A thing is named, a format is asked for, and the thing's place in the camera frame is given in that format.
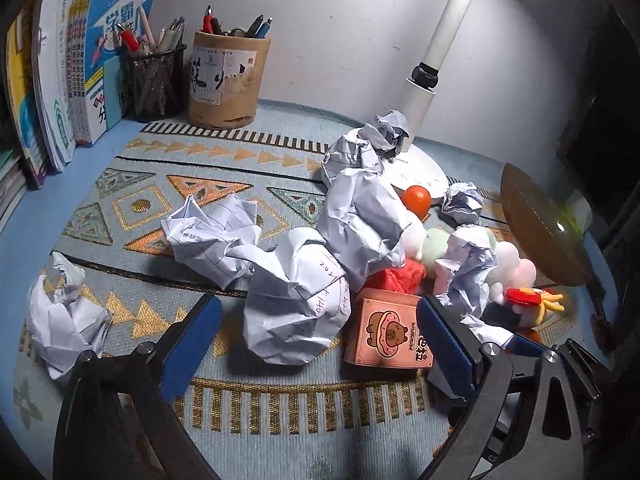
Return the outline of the pink bear card box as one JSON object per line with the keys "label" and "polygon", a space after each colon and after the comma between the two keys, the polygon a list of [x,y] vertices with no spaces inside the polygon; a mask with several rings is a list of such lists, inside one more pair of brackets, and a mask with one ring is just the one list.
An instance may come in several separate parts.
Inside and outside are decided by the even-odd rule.
{"label": "pink bear card box", "polygon": [[364,288],[348,321],[344,360],[352,365],[420,370],[434,356],[416,322],[419,296]]}

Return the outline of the brown woven basket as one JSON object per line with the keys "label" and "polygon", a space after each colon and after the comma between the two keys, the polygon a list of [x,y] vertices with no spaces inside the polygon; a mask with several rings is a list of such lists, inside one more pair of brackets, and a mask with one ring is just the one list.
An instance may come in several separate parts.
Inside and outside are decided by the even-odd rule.
{"label": "brown woven basket", "polygon": [[573,287],[593,279],[582,234],[538,183],[512,164],[502,170],[500,202],[516,241],[544,276]]}

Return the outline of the patterned blue woven mat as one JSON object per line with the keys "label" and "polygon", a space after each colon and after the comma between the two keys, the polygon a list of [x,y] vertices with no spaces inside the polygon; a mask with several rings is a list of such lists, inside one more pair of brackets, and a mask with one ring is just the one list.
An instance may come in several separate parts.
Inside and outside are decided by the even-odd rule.
{"label": "patterned blue woven mat", "polygon": [[52,479],[587,479],[610,372],[582,238],[311,119],[146,120],[29,289],[14,401]]}

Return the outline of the white desk lamp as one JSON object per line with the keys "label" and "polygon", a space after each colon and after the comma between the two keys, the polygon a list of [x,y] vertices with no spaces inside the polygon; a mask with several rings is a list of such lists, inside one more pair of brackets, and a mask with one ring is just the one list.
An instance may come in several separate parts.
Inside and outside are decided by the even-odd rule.
{"label": "white desk lamp", "polygon": [[402,142],[400,154],[384,164],[383,177],[391,185],[401,191],[411,185],[420,185],[427,189],[434,202],[439,202],[446,194],[448,178],[439,164],[416,146],[416,135],[434,100],[440,69],[471,1],[448,0],[442,10],[423,58],[406,79],[399,101],[398,110],[407,119],[408,138]]}

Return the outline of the white kitty fries plush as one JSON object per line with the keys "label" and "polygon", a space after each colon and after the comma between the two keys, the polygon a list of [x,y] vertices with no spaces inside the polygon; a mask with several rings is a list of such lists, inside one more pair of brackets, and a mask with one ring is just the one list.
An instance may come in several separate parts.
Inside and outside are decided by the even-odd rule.
{"label": "white kitty fries plush", "polygon": [[482,321],[508,330],[530,330],[554,314],[564,314],[564,296],[548,289],[490,286]]}

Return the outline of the white tall book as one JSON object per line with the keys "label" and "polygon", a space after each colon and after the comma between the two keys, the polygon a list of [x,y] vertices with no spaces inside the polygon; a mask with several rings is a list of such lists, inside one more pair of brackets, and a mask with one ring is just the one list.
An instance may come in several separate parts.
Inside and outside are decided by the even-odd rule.
{"label": "white tall book", "polygon": [[72,0],[36,0],[32,19],[35,102],[51,171],[72,161],[76,140],[68,117],[66,32]]}

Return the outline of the large paper ball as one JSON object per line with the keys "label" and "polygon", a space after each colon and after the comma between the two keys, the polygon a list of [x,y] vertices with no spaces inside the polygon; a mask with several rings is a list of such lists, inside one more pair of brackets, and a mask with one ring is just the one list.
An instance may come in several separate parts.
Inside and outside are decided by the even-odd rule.
{"label": "large paper ball", "polygon": [[352,290],[420,254],[424,229],[384,178],[381,159],[358,129],[329,146],[321,177],[326,199],[316,229],[346,271]]}

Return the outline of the paper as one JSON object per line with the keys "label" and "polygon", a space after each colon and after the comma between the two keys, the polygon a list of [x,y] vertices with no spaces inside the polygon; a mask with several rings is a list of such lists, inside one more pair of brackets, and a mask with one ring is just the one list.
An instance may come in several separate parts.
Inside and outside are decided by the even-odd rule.
{"label": "paper", "polygon": [[483,207],[484,198],[474,183],[456,182],[449,185],[440,211],[457,224],[477,224]]}
{"label": "paper", "polygon": [[367,140],[382,159],[392,160],[402,152],[409,137],[408,120],[399,110],[384,116],[376,115],[358,130],[358,136]]}
{"label": "paper", "polygon": [[484,344],[505,349],[514,333],[480,318],[488,303],[486,278],[498,266],[495,237],[484,226],[459,226],[448,238],[445,255],[435,261],[434,295],[462,325]]}

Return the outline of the pastel dango plush toy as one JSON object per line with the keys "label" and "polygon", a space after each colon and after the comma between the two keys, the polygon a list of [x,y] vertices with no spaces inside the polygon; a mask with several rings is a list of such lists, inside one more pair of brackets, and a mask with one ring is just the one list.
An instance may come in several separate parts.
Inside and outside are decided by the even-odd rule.
{"label": "pastel dango plush toy", "polygon": [[466,224],[448,233],[441,228],[425,229],[420,222],[413,222],[402,233],[401,241],[406,256],[420,262],[427,276],[437,282],[435,290],[438,294],[445,291],[444,279],[439,278],[439,272],[445,271],[445,268],[438,266],[437,261],[454,262],[452,270],[461,271],[472,256],[472,248],[478,248],[481,252],[489,250],[494,256],[473,278],[473,283],[480,286],[480,304],[486,304],[487,301],[503,304],[504,293],[509,287],[532,288],[536,281],[536,266],[530,260],[521,258],[514,244],[498,240],[494,231],[484,226]]}

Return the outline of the red snack pouch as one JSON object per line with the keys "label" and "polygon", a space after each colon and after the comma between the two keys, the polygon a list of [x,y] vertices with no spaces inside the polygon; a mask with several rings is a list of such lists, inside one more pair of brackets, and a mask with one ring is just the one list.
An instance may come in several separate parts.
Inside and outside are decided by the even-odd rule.
{"label": "red snack pouch", "polygon": [[364,286],[367,288],[414,295],[426,278],[426,270],[420,262],[408,258],[401,268],[389,268],[373,274]]}

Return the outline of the dark monitor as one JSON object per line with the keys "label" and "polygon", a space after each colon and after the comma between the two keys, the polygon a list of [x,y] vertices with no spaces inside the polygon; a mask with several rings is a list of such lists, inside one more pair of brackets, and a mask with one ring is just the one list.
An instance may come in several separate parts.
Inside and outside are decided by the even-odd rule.
{"label": "dark monitor", "polygon": [[578,117],[558,157],[607,245],[639,208],[639,43],[614,6],[588,42]]}

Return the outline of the orange tangerine near lamp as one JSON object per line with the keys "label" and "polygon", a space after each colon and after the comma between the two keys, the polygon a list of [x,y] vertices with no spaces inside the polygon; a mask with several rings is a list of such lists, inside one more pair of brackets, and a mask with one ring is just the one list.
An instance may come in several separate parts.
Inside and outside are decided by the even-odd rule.
{"label": "orange tangerine near lamp", "polygon": [[421,185],[411,185],[401,194],[401,201],[408,211],[411,211],[419,219],[424,220],[432,206],[432,196]]}

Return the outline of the yellow cover book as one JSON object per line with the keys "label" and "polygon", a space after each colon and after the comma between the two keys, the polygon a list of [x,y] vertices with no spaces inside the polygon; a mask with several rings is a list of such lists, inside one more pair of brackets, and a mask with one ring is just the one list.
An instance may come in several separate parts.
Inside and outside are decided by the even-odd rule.
{"label": "yellow cover book", "polygon": [[6,33],[6,92],[29,179],[35,188],[42,188],[49,163],[32,76],[34,7],[35,0],[28,0]]}

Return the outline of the cork pen holder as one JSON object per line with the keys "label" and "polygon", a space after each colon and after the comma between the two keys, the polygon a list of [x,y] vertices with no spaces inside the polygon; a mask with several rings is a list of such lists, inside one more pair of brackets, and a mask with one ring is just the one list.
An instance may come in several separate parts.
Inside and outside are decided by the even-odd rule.
{"label": "cork pen holder", "polygon": [[226,130],[254,122],[269,48],[269,38],[196,32],[189,82],[190,123]]}

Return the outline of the blue cover workbook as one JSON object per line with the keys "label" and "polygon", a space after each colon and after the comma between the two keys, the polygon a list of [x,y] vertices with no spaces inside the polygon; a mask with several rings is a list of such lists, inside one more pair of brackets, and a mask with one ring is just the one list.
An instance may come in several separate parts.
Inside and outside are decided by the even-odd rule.
{"label": "blue cover workbook", "polygon": [[128,113],[128,50],[122,31],[144,34],[140,13],[153,0],[88,0],[80,49],[76,141],[95,144]]}

